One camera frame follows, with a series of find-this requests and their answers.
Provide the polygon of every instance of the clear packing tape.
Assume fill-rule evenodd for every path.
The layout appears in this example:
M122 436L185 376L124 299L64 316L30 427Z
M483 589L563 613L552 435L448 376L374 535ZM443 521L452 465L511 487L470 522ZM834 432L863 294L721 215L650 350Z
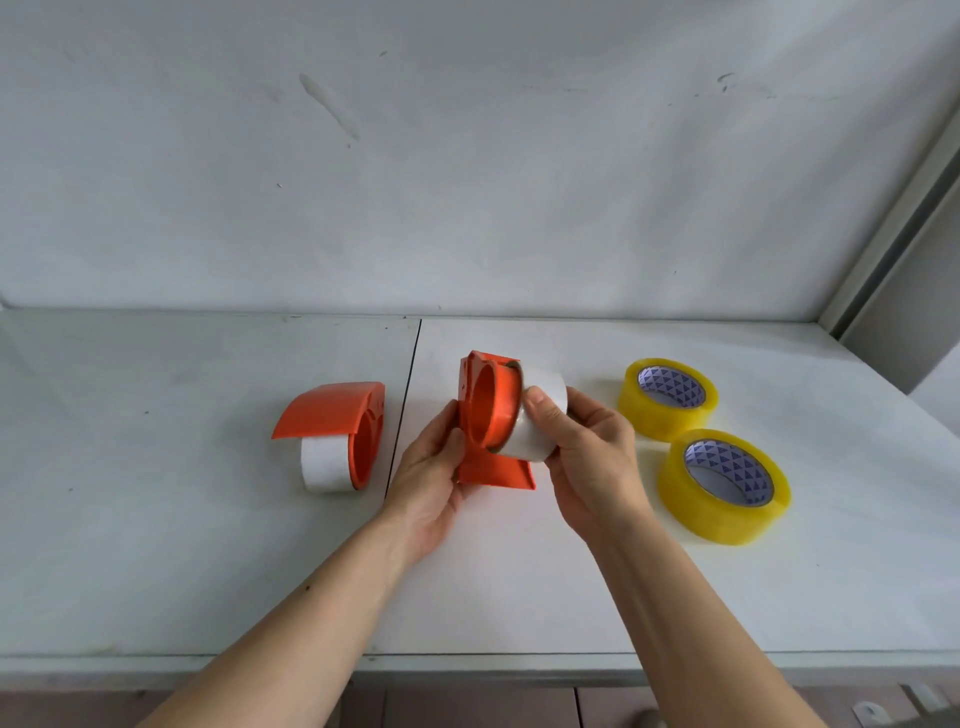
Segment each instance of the clear packing tape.
M735 435L703 429L719 402L703 374L671 359L628 367L617 409L641 435L670 443L657 490L683 526L717 544L741 546L790 505L777 464Z

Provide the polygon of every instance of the tape core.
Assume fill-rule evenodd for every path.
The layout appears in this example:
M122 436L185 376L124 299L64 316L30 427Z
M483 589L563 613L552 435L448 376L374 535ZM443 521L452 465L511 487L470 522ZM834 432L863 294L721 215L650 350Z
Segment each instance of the tape core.
M644 367L636 374L640 390L668 407L692 409L707 401L707 390L697 379L673 367Z
M684 451L684 462L701 488L727 503L756 508L773 500L773 478L755 457L736 445L697 440Z

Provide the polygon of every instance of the left hand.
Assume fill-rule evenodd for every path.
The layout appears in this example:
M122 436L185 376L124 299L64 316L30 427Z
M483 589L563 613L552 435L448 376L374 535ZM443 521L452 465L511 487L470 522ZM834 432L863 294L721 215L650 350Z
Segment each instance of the left hand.
M382 518L402 529L408 564L440 545L473 490L453 481L467 444L456 422L457 401L452 400L403 453L380 510Z

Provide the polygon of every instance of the wrist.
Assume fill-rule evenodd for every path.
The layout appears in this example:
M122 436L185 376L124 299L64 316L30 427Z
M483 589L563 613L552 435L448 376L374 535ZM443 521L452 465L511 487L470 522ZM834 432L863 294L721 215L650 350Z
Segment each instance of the wrist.
M406 521L397 513L381 509L365 527L383 544L391 573L401 578L416 561L411 529Z

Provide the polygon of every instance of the right hand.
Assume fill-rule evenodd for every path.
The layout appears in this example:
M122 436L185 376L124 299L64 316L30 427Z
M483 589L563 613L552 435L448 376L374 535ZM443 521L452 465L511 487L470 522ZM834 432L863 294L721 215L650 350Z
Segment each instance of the right hand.
M636 468L634 428L619 412L583 392L573 387L566 392L576 420L539 387L524 393L524 406L534 424L557 443L546 466L560 512L592 544L645 516L650 501Z

